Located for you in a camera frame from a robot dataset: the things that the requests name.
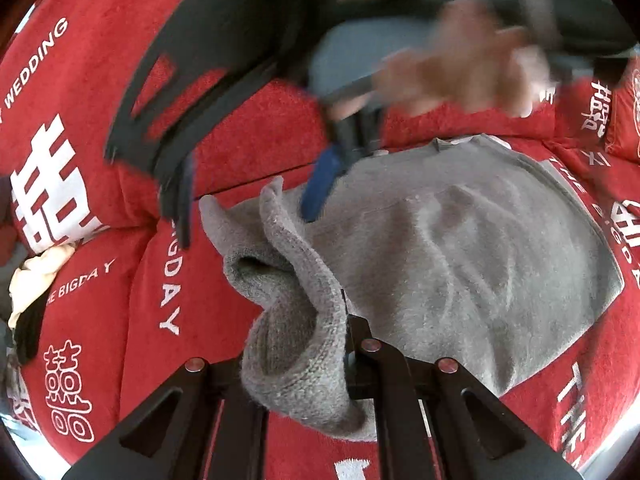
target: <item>black mount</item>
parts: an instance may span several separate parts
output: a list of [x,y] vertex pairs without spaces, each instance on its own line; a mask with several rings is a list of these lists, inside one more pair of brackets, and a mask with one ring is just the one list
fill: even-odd
[[[268,411],[240,364],[188,360],[63,480],[264,480]],[[374,400],[382,480],[581,478],[454,359],[406,358],[349,316],[345,370],[351,398]]]

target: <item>gray towel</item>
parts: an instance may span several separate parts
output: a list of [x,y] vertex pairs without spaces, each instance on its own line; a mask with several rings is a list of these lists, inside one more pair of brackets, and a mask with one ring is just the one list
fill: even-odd
[[229,282],[264,309],[246,389],[332,436],[375,439],[370,405],[346,390],[342,288],[407,356],[454,357],[497,395],[537,373],[623,288],[599,226],[551,171],[481,136],[362,161],[313,224],[298,216],[302,187],[283,193],[281,178],[226,211],[202,198]]

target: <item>chinese character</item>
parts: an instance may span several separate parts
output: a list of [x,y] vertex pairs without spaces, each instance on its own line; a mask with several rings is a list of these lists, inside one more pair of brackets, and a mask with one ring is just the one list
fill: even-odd
[[82,377],[77,368],[81,351],[80,345],[67,340],[60,350],[49,346],[44,353],[48,392],[45,402],[51,408],[51,422],[59,434],[71,434],[80,442],[93,442],[94,430],[85,417],[93,406],[80,396]]
[[[22,230],[36,254],[63,240],[75,242],[85,238],[102,226],[89,211],[86,187],[78,168],[65,179],[60,176],[76,154],[68,140],[51,153],[53,143],[64,129],[60,115],[56,115],[49,128],[43,124],[31,139],[31,155],[24,167],[20,173],[14,171],[11,175],[12,197],[17,202],[15,215],[19,221],[26,221]],[[46,200],[33,211],[44,194]]]
[[606,132],[607,123],[609,122],[610,102],[612,91],[604,87],[598,81],[591,83],[596,89],[596,93],[591,98],[590,113],[582,114],[586,117],[581,129],[588,129],[598,132],[598,137],[603,137]]

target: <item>cushion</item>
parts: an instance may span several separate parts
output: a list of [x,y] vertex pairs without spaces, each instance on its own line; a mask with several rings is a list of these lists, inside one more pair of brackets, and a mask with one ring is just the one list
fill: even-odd
[[614,94],[607,153],[640,162],[640,59],[633,58]]
[[[559,148],[558,153],[566,151]],[[634,255],[611,222],[603,218],[606,206],[598,206],[587,192],[588,183],[567,168],[564,158],[554,155],[549,158],[554,167],[578,192],[601,227],[609,228],[609,244],[623,272],[625,288],[599,322],[567,352],[507,393],[503,401],[538,434],[542,432],[552,447],[562,450],[569,462],[580,465],[598,449],[599,442],[611,432],[639,391],[639,363],[634,347],[640,329],[635,307],[640,300],[640,254]],[[625,360],[619,375],[612,371],[617,368],[618,359]],[[534,406],[540,402],[549,403],[546,415],[536,413]]]
[[[104,226],[156,224],[155,183],[108,166],[103,152],[135,67],[179,1],[42,0],[4,55],[0,174],[14,176],[14,213],[34,252]],[[310,162],[321,146],[314,104],[273,84],[199,147],[196,194],[287,169],[292,151]]]

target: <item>screw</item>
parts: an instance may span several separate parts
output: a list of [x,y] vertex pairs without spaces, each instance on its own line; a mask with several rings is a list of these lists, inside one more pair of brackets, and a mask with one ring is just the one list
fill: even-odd
[[197,373],[201,372],[205,367],[204,359],[200,357],[192,357],[187,362],[185,362],[184,367],[187,368],[188,372]]
[[377,339],[365,339],[360,346],[365,352],[377,352],[382,348],[382,343]]
[[446,374],[454,374],[458,371],[458,361],[455,359],[451,359],[450,357],[445,357],[438,361],[438,368],[441,372]]

